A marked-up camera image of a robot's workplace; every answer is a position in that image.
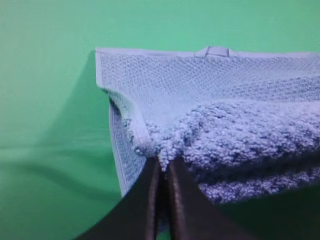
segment fabric fold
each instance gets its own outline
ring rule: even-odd
[[[214,203],[320,180],[320,55],[97,48],[121,192],[177,155]]]

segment terry cloth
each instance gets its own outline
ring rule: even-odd
[[[215,204],[320,180],[320,55],[96,49],[122,195],[182,155]]]

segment blue towel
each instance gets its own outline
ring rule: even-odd
[[[320,55],[96,49],[122,195],[177,155],[215,204],[320,181]]]

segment green backdrop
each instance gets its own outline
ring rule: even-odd
[[[95,47],[320,51],[319,12],[320,0],[1,0],[0,240],[71,240],[120,199]],[[263,240],[320,238],[320,187],[222,210]]]

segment green screen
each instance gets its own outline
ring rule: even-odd
[[[319,12],[319,0],[1,0],[0,240],[71,240],[121,198],[95,47],[320,52]],[[318,240],[319,200],[314,187],[222,210],[264,240]]]

